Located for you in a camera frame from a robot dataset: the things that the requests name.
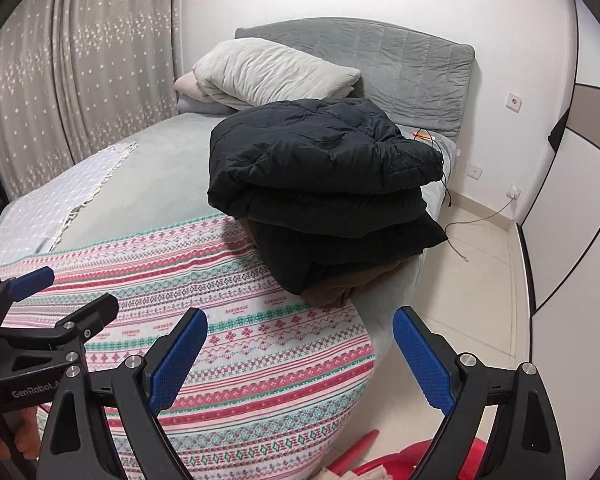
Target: pink and green striped fabric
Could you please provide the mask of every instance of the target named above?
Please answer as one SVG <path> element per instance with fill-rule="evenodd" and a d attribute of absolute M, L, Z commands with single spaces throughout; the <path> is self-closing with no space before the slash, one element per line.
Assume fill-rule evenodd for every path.
<path fill-rule="evenodd" d="M 304 479 L 352 413 L 374 366 L 352 304 L 315 309 L 285 292 L 233 218 L 216 215 L 86 248 L 30 256 L 2 277 L 49 266 L 56 282 L 14 304 L 5 325 L 52 326 L 104 292 L 118 318 L 87 345 L 90 370 L 143 354 L 189 307 L 208 337 L 160 423 L 194 478 Z M 115 410 L 130 479 L 142 473 Z"/>

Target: black comforter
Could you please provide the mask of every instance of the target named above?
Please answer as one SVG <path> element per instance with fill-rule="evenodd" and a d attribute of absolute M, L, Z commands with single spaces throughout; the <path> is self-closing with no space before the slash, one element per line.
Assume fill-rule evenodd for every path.
<path fill-rule="evenodd" d="M 250 222 L 272 275 L 299 294 L 444 241 L 420 192 L 442 168 L 368 99 L 282 101 L 213 129 L 208 198 Z"/>

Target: blue gripper pad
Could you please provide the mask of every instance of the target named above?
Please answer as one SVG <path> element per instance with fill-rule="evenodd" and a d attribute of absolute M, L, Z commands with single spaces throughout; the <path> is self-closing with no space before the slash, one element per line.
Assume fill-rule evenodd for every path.
<path fill-rule="evenodd" d="M 394 339 L 429 404 L 449 415 L 456 404 L 449 373 L 403 309 L 394 315 Z"/>
<path fill-rule="evenodd" d="M 206 340 L 206 329 L 205 313 L 199 310 L 160 361 L 151 378 L 151 396 L 147 403 L 155 416 L 173 405 Z"/>
<path fill-rule="evenodd" d="M 56 278 L 53 269 L 40 267 L 29 274 L 16 278 L 9 284 L 8 298 L 10 301 L 22 301 L 36 292 L 54 284 Z"/>

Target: tile floor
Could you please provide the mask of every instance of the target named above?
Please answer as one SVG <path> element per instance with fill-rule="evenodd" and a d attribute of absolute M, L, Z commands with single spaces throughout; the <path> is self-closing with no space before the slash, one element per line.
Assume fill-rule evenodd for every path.
<path fill-rule="evenodd" d="M 440 224 L 478 217 L 443 206 Z M 507 234 L 485 221 L 450 226 L 451 243 L 429 251 L 413 301 L 432 332 L 442 334 L 457 351 L 475 353 L 486 365 L 515 368 L 515 310 Z M 487 440 L 496 408 L 485 410 L 478 436 Z M 376 370 L 356 412 L 323 463 L 333 461 L 360 436 L 378 428 L 380 436 L 361 462 L 400 451 L 435 434 L 442 413 L 431 408 L 397 346 Z"/>

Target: gray headboard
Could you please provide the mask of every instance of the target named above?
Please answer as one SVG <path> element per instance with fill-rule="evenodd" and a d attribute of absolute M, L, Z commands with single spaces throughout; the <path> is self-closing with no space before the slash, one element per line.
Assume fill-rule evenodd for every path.
<path fill-rule="evenodd" d="M 360 69 L 353 96 L 375 102 L 405 126 L 455 139 L 475 51 L 390 23 L 355 18 L 305 18 L 239 28 L 236 38 L 264 38 L 335 64 Z"/>

